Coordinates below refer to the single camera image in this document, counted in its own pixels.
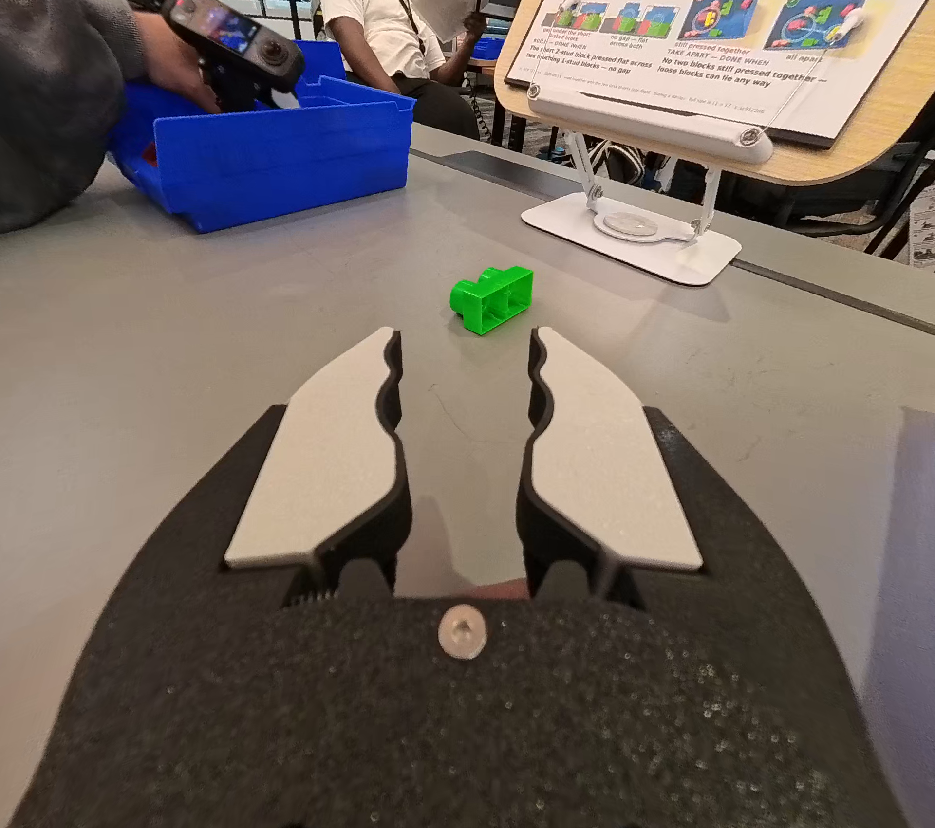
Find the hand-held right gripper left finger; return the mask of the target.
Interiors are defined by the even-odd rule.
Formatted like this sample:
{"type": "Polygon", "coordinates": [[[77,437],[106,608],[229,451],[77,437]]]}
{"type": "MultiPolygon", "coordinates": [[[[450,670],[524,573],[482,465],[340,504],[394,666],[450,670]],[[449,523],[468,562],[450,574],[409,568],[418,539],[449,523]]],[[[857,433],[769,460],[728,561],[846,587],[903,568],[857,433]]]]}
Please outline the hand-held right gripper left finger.
{"type": "Polygon", "coordinates": [[[231,569],[391,562],[412,523],[401,333],[380,327],[287,403],[224,554],[231,569]]]}

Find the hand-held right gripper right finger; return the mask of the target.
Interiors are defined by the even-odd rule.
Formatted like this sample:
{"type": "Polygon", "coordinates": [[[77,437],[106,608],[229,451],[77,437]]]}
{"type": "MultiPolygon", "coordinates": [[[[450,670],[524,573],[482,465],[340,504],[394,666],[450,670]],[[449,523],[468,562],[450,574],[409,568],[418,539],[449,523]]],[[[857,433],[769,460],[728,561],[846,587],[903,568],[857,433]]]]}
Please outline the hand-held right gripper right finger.
{"type": "Polygon", "coordinates": [[[614,372],[549,326],[530,335],[516,527],[532,590],[569,562],[592,594],[628,569],[694,576],[699,544],[647,411],[614,372]]]}

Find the blue plastic bin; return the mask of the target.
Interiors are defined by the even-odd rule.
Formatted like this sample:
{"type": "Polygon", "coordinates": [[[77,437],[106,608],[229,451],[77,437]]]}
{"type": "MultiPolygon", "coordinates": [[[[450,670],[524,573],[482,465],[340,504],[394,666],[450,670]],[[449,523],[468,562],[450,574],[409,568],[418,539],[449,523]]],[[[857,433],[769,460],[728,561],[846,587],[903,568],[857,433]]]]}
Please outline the blue plastic bin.
{"type": "Polygon", "coordinates": [[[298,41],[298,108],[210,115],[128,83],[109,153],[134,187],[200,234],[405,187],[414,100],[345,79],[336,43],[298,41]],[[158,169],[141,158],[155,141],[158,169]]]}

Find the green two-stud block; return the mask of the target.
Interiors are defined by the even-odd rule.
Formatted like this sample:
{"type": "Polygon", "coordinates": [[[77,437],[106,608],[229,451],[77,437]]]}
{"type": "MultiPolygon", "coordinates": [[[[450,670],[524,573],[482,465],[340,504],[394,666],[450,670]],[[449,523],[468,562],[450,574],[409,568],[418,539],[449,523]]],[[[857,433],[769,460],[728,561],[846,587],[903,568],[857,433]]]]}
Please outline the green two-stud block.
{"type": "Polygon", "coordinates": [[[530,308],[534,272],[514,265],[486,268],[479,277],[461,280],[450,290],[450,310],[467,331],[485,335],[530,308]]]}

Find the grey desk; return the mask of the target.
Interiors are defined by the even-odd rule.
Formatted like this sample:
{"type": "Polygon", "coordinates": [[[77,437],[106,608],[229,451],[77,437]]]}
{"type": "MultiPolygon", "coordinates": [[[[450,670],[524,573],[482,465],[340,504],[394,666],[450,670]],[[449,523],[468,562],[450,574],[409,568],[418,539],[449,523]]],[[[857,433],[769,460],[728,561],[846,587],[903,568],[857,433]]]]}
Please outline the grey desk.
{"type": "Polygon", "coordinates": [[[528,337],[552,326],[660,408],[785,549],[913,823],[933,823],[933,278],[731,216],[701,289],[527,227],[549,165],[421,126],[407,186],[193,234],[111,165],[2,237],[2,826],[80,651],[156,525],[271,405],[402,333],[414,523],[399,588],[518,577],[528,337]],[[450,310],[534,272],[485,335],[450,310]]]}

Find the person's left hand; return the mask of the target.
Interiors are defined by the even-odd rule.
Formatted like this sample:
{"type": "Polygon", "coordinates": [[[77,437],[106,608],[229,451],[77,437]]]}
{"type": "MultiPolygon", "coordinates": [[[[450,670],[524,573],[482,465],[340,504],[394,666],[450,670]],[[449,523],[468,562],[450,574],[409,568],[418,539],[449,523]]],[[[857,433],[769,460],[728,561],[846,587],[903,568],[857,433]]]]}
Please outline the person's left hand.
{"type": "Polygon", "coordinates": [[[148,80],[209,114],[220,113],[216,96],[204,81],[196,50],[157,14],[135,11],[134,21],[142,40],[148,80]]]}

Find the white instruction stand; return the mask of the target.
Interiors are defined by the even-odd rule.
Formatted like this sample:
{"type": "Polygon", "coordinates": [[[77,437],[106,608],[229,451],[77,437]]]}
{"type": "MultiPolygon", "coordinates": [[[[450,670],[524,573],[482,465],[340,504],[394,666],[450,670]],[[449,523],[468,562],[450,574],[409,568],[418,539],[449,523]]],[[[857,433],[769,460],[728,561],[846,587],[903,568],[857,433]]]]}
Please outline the white instruction stand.
{"type": "Polygon", "coordinates": [[[711,229],[723,178],[792,191],[843,180],[898,144],[933,94],[933,0],[890,57],[828,149],[765,130],[600,99],[578,110],[505,82],[539,0],[522,0],[497,61],[497,100],[522,119],[566,133],[580,191],[533,207],[525,224],[661,279],[710,284],[741,245],[711,229]]]}

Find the white printed floor sign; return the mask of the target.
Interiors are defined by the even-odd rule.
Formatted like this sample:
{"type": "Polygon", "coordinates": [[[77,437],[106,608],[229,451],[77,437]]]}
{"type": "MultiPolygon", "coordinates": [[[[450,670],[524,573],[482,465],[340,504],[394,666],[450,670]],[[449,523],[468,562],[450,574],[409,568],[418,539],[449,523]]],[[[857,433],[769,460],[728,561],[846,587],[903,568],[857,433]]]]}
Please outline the white printed floor sign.
{"type": "Polygon", "coordinates": [[[908,264],[927,272],[934,271],[934,183],[920,191],[910,204],[908,264]]]}

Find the printed instruction sheet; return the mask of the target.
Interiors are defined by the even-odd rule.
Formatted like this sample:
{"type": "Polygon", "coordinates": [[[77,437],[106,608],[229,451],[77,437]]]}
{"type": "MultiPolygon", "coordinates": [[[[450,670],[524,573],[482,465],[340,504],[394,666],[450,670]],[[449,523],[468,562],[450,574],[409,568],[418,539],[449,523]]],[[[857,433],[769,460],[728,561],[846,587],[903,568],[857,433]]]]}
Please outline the printed instruction sheet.
{"type": "Polygon", "coordinates": [[[828,149],[929,0],[539,0],[505,82],[828,149]]]}

